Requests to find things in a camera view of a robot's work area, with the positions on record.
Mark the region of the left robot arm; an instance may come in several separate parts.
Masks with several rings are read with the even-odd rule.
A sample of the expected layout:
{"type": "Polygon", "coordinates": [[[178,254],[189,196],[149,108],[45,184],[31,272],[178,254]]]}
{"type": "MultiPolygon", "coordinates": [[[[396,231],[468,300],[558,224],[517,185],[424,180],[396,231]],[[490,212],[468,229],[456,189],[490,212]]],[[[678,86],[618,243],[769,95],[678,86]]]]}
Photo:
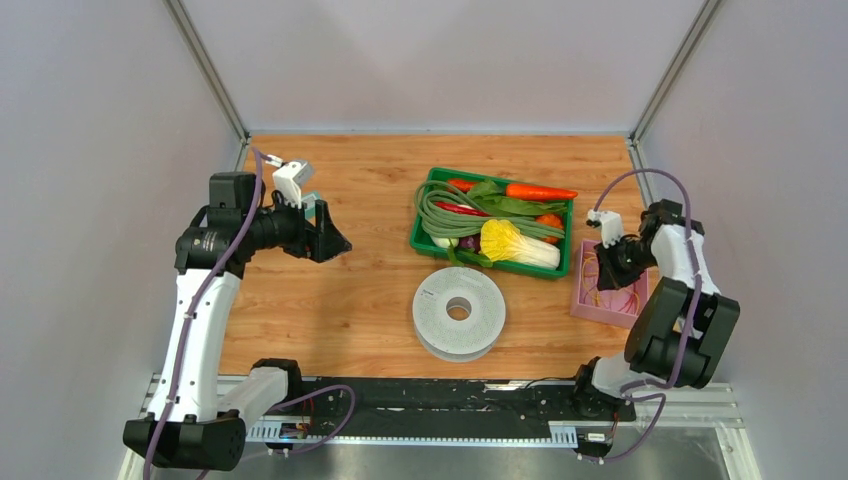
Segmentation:
{"type": "Polygon", "coordinates": [[[144,460],[144,478],[154,468],[231,471],[263,415],[294,414],[311,402],[298,363],[278,358],[256,361],[240,384],[218,394],[226,326],[252,257],[279,248],[323,263],[352,249],[325,200],[308,195],[295,204],[277,186],[264,206],[266,192],[255,173],[212,175],[207,204],[176,241],[177,301],[163,372],[146,414],[123,431],[124,445],[144,460]]]}

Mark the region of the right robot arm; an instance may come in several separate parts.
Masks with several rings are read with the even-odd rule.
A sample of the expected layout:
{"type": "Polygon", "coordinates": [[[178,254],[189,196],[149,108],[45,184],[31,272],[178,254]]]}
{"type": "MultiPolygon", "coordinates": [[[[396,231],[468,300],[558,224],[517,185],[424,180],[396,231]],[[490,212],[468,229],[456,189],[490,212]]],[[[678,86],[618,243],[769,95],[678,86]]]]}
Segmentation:
{"type": "Polygon", "coordinates": [[[623,351],[579,367],[570,392],[572,409],[582,418],[606,418],[626,403],[626,393],[643,385],[706,386],[733,333],[740,305],[710,277],[702,223],[668,199],[642,212],[635,234],[625,233],[620,215],[612,211],[591,210],[586,222],[601,234],[594,247],[598,291],[629,287],[652,267],[660,277],[623,351]]]}

